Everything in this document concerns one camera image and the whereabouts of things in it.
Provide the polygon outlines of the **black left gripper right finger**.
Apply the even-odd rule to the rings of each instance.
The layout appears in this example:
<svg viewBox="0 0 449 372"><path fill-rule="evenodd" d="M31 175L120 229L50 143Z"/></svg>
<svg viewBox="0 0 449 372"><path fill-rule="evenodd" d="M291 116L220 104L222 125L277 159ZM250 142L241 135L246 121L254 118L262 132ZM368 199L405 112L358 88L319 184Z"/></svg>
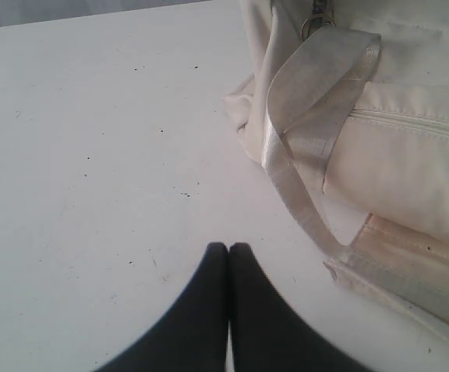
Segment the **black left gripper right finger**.
<svg viewBox="0 0 449 372"><path fill-rule="evenodd" d="M268 280L246 243L230 247L236 371L349 371L351 359L310 328Z"/></svg>

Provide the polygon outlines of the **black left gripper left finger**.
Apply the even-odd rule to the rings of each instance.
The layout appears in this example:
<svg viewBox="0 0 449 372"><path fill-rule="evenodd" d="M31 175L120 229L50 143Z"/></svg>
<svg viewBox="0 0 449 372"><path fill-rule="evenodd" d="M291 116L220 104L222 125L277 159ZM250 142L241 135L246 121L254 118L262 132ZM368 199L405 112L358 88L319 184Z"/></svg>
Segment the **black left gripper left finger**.
<svg viewBox="0 0 449 372"><path fill-rule="evenodd" d="M101 371L224 371L228 340L228 250L210 243L173 305Z"/></svg>

